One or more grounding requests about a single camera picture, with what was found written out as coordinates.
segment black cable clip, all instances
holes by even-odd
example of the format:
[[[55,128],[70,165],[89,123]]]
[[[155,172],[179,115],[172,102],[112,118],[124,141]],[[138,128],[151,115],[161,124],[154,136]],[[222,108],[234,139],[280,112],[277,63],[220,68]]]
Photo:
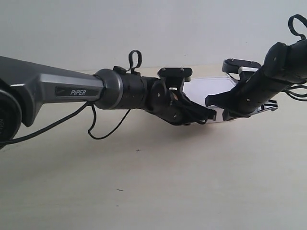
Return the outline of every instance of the black cable clip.
[[[133,54],[134,53],[137,53],[138,55],[138,63],[135,67],[133,67]],[[128,71],[130,71],[131,74],[141,75],[139,72],[136,72],[135,69],[141,67],[142,53],[139,50],[133,50],[129,53],[128,60],[129,60],[129,65],[130,65],[129,69],[124,69],[123,67],[120,67],[120,66],[114,66],[113,70],[119,74],[126,74]]]
[[[299,41],[303,41],[306,39],[306,36],[304,34],[299,34],[293,27],[293,19],[296,18],[298,19],[306,28],[307,28],[307,19],[305,17],[303,17],[302,15],[300,14],[296,14],[296,15],[293,15],[292,17],[289,18],[289,21],[288,21],[288,27],[289,27],[289,30],[291,31],[291,33],[294,35],[294,36],[300,36],[301,37],[301,40]]]

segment white wall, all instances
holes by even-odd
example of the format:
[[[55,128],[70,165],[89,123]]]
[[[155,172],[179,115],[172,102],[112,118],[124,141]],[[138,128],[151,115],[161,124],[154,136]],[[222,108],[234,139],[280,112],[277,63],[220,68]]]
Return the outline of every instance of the white wall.
[[[1,0],[0,55],[73,70],[262,61],[305,0]]]

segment piper logo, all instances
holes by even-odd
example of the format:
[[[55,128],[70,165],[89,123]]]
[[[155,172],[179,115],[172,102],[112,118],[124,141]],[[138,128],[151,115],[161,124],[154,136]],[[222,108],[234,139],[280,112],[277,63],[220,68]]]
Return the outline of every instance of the piper logo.
[[[86,90],[72,90],[71,96],[85,96]]]

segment white object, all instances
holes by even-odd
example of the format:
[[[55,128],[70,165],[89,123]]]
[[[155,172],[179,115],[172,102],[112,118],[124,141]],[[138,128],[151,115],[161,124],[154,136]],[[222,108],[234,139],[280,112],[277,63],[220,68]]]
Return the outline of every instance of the white object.
[[[206,106],[205,99],[208,95],[230,91],[235,85],[234,80],[228,76],[194,78],[184,84],[183,92],[191,101]],[[216,111],[216,120],[208,120],[208,123],[223,122],[222,114],[224,109],[216,106],[208,106],[208,108]]]

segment table surface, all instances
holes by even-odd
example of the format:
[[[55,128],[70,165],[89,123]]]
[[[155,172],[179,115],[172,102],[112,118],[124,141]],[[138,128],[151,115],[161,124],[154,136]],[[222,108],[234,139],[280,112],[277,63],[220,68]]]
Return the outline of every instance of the table surface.
[[[156,76],[158,69],[143,69]],[[194,67],[194,77],[220,76]],[[92,113],[0,152],[1,230],[288,230],[307,225],[307,104],[232,122],[174,127],[131,111],[105,140]],[[44,105],[18,136],[73,112]],[[97,111],[94,133],[125,111]]]

